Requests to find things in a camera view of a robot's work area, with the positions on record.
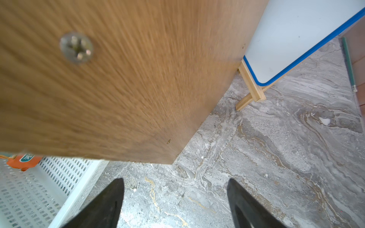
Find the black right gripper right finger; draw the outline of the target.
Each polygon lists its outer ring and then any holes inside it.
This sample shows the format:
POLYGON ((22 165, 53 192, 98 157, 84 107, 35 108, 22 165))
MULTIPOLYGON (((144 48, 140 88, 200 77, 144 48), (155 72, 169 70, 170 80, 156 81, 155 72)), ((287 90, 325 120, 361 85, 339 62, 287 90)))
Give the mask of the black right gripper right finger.
POLYGON ((236 228, 285 227, 233 178, 228 181, 227 196, 236 228))

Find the blue-framed whiteboard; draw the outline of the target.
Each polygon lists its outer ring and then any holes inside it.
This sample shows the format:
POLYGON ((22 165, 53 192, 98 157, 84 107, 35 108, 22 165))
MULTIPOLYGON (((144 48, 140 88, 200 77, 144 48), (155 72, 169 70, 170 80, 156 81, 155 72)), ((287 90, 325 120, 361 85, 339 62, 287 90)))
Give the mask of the blue-framed whiteboard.
POLYGON ((271 85, 364 15, 364 0, 271 0, 243 60, 257 85, 271 85))

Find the wooden shelf cabinet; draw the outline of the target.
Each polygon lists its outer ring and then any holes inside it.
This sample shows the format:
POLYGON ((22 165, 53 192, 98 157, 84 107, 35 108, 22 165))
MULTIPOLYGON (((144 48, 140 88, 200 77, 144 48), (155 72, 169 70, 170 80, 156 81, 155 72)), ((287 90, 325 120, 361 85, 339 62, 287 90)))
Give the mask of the wooden shelf cabinet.
POLYGON ((1 1, 1 151, 173 163, 267 1, 1 1))

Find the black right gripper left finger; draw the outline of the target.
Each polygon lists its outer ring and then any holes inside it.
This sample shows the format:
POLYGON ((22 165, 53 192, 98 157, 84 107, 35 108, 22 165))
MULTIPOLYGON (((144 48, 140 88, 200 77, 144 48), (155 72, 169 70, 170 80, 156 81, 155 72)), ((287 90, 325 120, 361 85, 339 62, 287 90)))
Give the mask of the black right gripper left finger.
POLYGON ((116 228, 124 199, 124 180, 113 180, 65 228, 116 228))

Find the wooden whiteboard easel stand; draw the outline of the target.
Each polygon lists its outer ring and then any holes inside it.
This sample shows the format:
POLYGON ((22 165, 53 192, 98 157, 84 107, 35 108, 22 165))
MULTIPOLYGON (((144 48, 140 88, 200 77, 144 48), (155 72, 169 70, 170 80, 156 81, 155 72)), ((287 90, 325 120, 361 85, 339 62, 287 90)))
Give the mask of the wooden whiteboard easel stand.
POLYGON ((279 82, 284 77, 281 76, 278 80, 276 80, 272 84, 262 87, 255 83, 254 78, 250 73, 249 68, 244 60, 241 61, 238 71, 242 76, 246 86, 248 87, 249 94, 246 95, 241 101, 239 101, 236 104, 235 108, 237 111, 242 110, 252 102, 261 102, 266 100, 264 92, 267 91, 269 88, 271 88, 274 84, 279 82))

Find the large green soil bag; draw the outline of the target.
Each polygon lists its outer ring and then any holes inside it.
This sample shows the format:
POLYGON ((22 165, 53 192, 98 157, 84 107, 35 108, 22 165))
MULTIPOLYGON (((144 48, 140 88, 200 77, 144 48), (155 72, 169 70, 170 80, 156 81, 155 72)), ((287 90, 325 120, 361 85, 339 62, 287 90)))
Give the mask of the large green soil bag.
POLYGON ((32 154, 10 154, 1 153, 1 159, 7 160, 7 165, 14 169, 26 171, 30 168, 34 168, 42 160, 42 156, 34 156, 32 154))

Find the white perforated plastic basket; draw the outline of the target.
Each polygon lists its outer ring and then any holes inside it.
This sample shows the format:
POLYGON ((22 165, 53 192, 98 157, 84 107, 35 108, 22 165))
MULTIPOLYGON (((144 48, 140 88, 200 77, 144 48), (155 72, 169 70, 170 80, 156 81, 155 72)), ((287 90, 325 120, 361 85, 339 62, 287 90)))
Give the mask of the white perforated plastic basket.
POLYGON ((60 228, 76 216, 108 161, 44 157, 26 171, 1 160, 1 227, 60 228))

